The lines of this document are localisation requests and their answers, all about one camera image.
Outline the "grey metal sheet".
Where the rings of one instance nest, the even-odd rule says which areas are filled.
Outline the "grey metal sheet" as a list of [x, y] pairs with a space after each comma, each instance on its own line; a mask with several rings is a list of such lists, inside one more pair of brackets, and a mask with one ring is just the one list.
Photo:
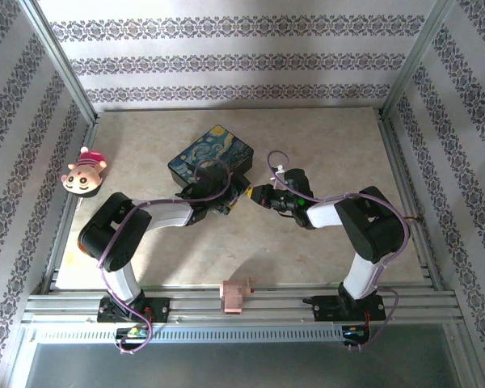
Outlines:
[[26, 388], [461, 388], [445, 352], [335, 344], [42, 344]]

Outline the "aluminium frame post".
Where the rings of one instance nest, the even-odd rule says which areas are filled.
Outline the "aluminium frame post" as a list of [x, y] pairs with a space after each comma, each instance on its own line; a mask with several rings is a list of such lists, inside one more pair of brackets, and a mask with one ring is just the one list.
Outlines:
[[419, 35], [415, 39], [415, 43], [411, 47], [398, 76], [390, 88], [384, 104], [378, 110], [379, 117], [382, 121], [386, 121], [391, 116], [407, 84], [420, 65], [429, 45], [432, 43], [450, 8], [455, 2], [456, 0], [435, 0], [428, 17], [420, 29]]
[[17, 0], [23, 12], [27, 16], [34, 31], [40, 38], [45, 47], [51, 62], [56, 71], [61, 75], [66, 87], [68, 88], [74, 102], [78, 105], [80, 112], [88, 124], [94, 124], [97, 113], [88, 99], [85, 89], [78, 80], [70, 60], [65, 55], [49, 21], [46, 19], [37, 0]]

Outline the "pink plush doll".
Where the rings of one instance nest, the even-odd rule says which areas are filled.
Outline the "pink plush doll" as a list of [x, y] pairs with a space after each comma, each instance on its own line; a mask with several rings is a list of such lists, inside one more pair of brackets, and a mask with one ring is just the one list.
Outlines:
[[100, 190], [102, 173], [107, 167], [105, 157], [98, 151], [83, 146], [75, 163], [69, 163], [70, 172], [61, 177], [63, 187], [80, 198], [91, 198]]

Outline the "aluminium table edge rail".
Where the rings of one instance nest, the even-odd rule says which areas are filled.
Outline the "aluminium table edge rail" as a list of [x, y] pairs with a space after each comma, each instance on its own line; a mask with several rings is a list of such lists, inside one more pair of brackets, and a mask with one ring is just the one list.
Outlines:
[[[86, 132], [86, 136], [82, 143], [82, 146], [87, 147], [92, 150], [93, 142], [95, 139], [96, 131], [98, 127], [98, 121], [96, 120], [94, 124], [90, 125], [90, 128]], [[67, 192], [67, 197], [65, 200], [65, 206], [61, 214], [61, 221], [57, 228], [57, 234], [53, 241], [53, 248], [51, 254], [48, 258], [47, 267], [41, 281], [40, 294], [47, 294], [51, 289], [51, 284], [53, 282], [53, 276], [56, 270], [61, 264], [61, 260], [64, 255], [66, 241], [68, 239], [71, 225], [74, 218], [74, 213], [78, 207], [78, 202], [83, 199], [75, 196], [74, 194]]]
[[[376, 116], [394, 181], [399, 191], [403, 214], [405, 216], [423, 217], [417, 205], [416, 192], [411, 186], [411, 176], [403, 158], [402, 148], [395, 140], [395, 132], [387, 121], [381, 120], [377, 112], [374, 112], [374, 115]], [[424, 282], [430, 282], [435, 291], [445, 291], [445, 286], [442, 284], [440, 273], [434, 260], [432, 244], [424, 228], [424, 218], [421, 222], [407, 221], [407, 223], [411, 229], [411, 241], [420, 263]]]

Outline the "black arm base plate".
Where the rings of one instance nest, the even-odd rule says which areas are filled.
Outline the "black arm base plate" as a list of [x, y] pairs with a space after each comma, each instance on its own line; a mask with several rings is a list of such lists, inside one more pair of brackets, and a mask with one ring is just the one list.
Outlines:
[[[170, 299], [166, 297], [139, 297], [130, 308], [144, 315], [152, 323], [167, 323]], [[97, 313], [98, 323], [142, 323], [143, 320], [119, 305], [112, 297], [103, 297]]]
[[386, 319], [382, 297], [376, 294], [359, 301], [326, 295], [306, 297], [302, 302], [312, 306], [316, 322], [358, 322], [366, 318], [381, 322]]

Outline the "thin aluminium frame bar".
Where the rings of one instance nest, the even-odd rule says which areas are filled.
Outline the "thin aluminium frame bar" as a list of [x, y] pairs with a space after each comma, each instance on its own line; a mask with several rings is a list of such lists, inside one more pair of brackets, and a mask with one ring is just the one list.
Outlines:
[[213, 108], [129, 108], [129, 109], [106, 109], [102, 112], [98, 112], [97, 115], [104, 115], [106, 113], [131, 113], [131, 112], [221, 112], [221, 111], [239, 111], [239, 110], [251, 110], [251, 111], [264, 111], [264, 110], [294, 110], [294, 109], [365, 109], [370, 108], [378, 114], [382, 113], [381, 108], [374, 107], [357, 107], [357, 106], [343, 106], [343, 107], [265, 107], [265, 108], [255, 108], [255, 107], [229, 107], [218, 106]]

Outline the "starry night print box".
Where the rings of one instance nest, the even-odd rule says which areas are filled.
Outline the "starry night print box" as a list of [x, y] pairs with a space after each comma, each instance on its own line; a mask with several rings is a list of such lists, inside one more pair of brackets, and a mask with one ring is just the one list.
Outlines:
[[216, 125], [174, 157], [167, 167], [172, 179], [185, 188], [195, 181], [197, 164], [206, 159], [220, 159], [232, 173], [245, 175], [252, 167], [253, 156], [254, 150], [247, 143]]

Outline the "wide aluminium extrusion rail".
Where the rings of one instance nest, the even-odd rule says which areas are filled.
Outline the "wide aluminium extrusion rail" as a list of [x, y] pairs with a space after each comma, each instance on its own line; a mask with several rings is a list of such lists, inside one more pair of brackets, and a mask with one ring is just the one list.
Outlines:
[[[396, 285], [398, 305], [392, 315], [393, 323], [447, 323], [461, 322], [462, 309], [453, 291], [436, 291], [426, 285]], [[223, 322], [250, 325], [300, 324], [314, 321], [314, 308], [303, 300], [312, 296], [335, 296], [337, 289], [313, 287], [259, 287], [243, 301], [241, 314], [227, 315], [221, 310], [218, 287], [152, 288], [148, 297], [166, 297], [170, 300], [168, 322], [171, 325], [214, 325]], [[32, 295], [20, 322], [22, 324], [94, 323], [99, 302], [105, 295], [99, 290], [58, 290], [45, 295]]]

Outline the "pink plastic block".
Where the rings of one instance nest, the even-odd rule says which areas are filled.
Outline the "pink plastic block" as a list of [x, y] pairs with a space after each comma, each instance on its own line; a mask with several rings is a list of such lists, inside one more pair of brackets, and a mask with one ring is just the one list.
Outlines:
[[254, 278], [232, 279], [221, 282], [221, 309], [225, 314], [241, 314], [245, 299], [254, 293]]

